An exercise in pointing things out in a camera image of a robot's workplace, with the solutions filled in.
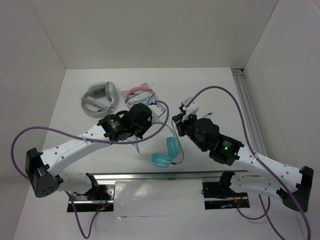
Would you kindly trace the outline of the aluminium mounting rail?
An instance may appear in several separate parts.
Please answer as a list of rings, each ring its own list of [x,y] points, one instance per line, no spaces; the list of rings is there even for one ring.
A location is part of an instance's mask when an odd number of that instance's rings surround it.
[[[220,178],[222,171],[187,171],[187,172],[146,172],[146,173],[104,173],[93,174],[97,182],[102,181],[170,181],[170,180],[206,180]]]

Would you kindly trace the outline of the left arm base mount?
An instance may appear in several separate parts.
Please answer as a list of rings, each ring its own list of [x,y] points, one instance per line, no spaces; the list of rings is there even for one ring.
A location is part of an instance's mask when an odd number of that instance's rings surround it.
[[[91,173],[85,174],[89,180],[85,193],[70,192],[70,199],[78,213],[113,212],[116,182],[113,180],[98,181]]]

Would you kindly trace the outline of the grey over-ear headphones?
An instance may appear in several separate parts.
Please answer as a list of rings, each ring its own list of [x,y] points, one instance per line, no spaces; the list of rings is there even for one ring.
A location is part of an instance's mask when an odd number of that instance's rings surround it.
[[[99,119],[113,112],[118,102],[118,93],[113,82],[97,82],[88,88],[80,100],[83,112]]]

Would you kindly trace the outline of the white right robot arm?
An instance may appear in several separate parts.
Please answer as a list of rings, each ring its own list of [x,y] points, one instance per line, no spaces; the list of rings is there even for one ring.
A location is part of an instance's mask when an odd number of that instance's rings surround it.
[[[260,178],[240,177],[233,171],[222,173],[218,190],[223,196],[233,192],[251,192],[278,199],[289,209],[307,212],[314,170],[308,166],[293,167],[259,153],[247,145],[220,133],[218,125],[209,118],[183,113],[172,117],[178,135],[187,136],[202,152],[208,152],[215,162],[249,171]]]

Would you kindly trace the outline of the pink blue cat-ear headphones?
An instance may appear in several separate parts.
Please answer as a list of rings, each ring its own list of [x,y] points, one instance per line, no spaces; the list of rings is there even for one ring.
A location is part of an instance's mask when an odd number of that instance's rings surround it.
[[[157,99],[156,92],[146,82],[129,90],[121,91],[121,94],[129,109],[139,103],[149,106]]]

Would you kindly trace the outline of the teal white cat-ear headphones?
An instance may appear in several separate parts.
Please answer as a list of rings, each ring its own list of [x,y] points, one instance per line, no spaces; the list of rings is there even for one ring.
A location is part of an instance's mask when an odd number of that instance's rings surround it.
[[[147,158],[140,152],[138,143],[134,143],[134,147],[136,149],[136,152],[148,163],[152,164],[153,166],[157,168],[168,168],[171,165],[176,164],[173,162],[174,158],[178,157],[180,154],[182,154],[183,150],[180,144],[180,141],[178,139],[178,136],[175,132],[175,130],[168,126],[168,124],[164,124],[162,121],[158,120],[155,122],[157,125],[166,126],[172,136],[166,138],[166,147],[167,147],[167,154],[162,153],[153,153],[151,155],[151,158]]]

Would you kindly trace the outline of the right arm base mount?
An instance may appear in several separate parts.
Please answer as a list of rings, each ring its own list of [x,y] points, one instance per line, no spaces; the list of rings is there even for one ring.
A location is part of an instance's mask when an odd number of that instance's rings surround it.
[[[234,176],[234,171],[224,171],[219,179],[208,178],[202,181],[201,194],[205,210],[236,209],[238,204],[240,208],[250,208],[248,194],[237,193],[230,188]]]

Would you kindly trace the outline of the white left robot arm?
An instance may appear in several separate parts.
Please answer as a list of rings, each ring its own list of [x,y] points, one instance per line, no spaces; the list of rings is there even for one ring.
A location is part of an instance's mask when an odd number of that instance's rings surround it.
[[[64,182],[62,171],[83,157],[135,136],[142,138],[158,118],[151,106],[135,104],[130,110],[109,114],[75,139],[54,148],[26,152],[25,172],[37,198],[57,191]]]

